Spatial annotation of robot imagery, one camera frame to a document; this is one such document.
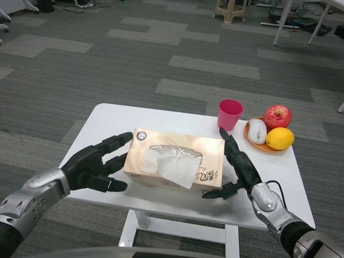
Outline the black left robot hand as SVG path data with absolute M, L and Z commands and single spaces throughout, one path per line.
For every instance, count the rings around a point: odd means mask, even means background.
M 121 148 L 133 138 L 132 132 L 109 137 L 75 153 L 62 167 L 71 190 L 92 189 L 100 192 L 123 192 L 127 183 L 110 175 L 121 170 L 127 154 L 103 162 L 103 156 Z

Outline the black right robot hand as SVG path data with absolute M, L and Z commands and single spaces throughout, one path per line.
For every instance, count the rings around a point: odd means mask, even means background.
M 225 140 L 224 155 L 234 168 L 238 180 L 236 183 L 228 182 L 224 184 L 219 190 L 204 193 L 202 198 L 222 198 L 226 200 L 236 195 L 239 189 L 245 189 L 250 194 L 255 185 L 262 183 L 258 171 L 247 154 L 239 149 L 232 135 L 229 135 L 222 127 L 219 129 L 219 133 Z

